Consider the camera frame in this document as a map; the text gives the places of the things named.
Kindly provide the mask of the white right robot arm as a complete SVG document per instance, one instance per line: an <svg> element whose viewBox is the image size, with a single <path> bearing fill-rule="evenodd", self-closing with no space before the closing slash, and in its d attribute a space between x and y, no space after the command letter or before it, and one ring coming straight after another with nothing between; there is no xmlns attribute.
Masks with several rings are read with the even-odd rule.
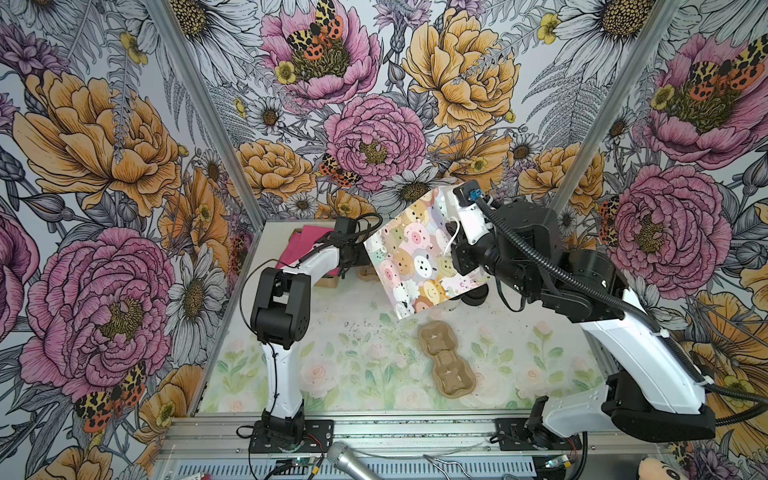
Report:
<svg viewBox="0 0 768 480"><path fill-rule="evenodd" d="M696 365L642 308L605 254L564 250L552 210L520 200L502 203L475 181L448 190L444 202L460 273L486 273L498 291L516 291L523 305L540 303L566 317L614 363L599 387L535 401L523 426L534 447L550 449L559 439L590 432L621 432L651 443L708 440L727 422L766 411L763 395L720 386ZM706 403L710 393L743 400L747 408L717 418Z"/></svg>

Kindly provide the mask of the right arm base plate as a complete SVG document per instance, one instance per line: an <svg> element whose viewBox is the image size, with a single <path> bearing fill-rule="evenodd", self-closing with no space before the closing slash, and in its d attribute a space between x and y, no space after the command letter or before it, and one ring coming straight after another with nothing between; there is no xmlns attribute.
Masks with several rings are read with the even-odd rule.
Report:
<svg viewBox="0 0 768 480"><path fill-rule="evenodd" d="M494 428L489 442L501 451L579 451L582 447L580 434L558 437L542 426L529 426L527 418L496 418Z"/></svg>

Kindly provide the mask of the pulp cup carrier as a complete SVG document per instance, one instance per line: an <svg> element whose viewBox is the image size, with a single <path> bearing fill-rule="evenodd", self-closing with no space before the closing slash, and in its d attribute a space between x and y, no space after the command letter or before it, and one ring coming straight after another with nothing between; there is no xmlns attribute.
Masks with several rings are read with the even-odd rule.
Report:
<svg viewBox="0 0 768 480"><path fill-rule="evenodd" d="M458 355L458 340L449 324L432 321L421 326L418 340L432 361L431 375L442 396L457 399L475 390L475 374L469 363Z"/></svg>

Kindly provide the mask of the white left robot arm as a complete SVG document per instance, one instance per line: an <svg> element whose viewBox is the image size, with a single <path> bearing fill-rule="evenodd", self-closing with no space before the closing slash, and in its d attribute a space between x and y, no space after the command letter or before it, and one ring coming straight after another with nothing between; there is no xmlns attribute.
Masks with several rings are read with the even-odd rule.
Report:
<svg viewBox="0 0 768 480"><path fill-rule="evenodd" d="M313 438L300 390L300 341L309 330L313 287L334 275L370 264L363 245L383 224L378 213L339 217L316 237L290 243L287 259L257 268L252 307L242 318L262 347L267 364L267 401L254 424L251 453L296 451Z"/></svg>

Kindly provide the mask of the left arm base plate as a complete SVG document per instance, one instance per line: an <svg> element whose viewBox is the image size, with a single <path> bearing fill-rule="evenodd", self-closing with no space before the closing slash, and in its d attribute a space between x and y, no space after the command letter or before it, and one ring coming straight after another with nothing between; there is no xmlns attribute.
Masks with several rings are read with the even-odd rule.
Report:
<svg viewBox="0 0 768 480"><path fill-rule="evenodd" d="M335 433L335 422L327 419L257 421L249 439L251 454L326 453Z"/></svg>

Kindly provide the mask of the cartoon animal gift bag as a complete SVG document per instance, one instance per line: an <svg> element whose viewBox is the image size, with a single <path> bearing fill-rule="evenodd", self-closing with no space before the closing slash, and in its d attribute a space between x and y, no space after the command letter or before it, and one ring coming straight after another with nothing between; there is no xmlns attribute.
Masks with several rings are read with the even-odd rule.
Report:
<svg viewBox="0 0 768 480"><path fill-rule="evenodd" d="M394 313L405 319L488 282L480 267L455 267L458 216L449 211L451 189L438 187L371 234L365 249Z"/></svg>

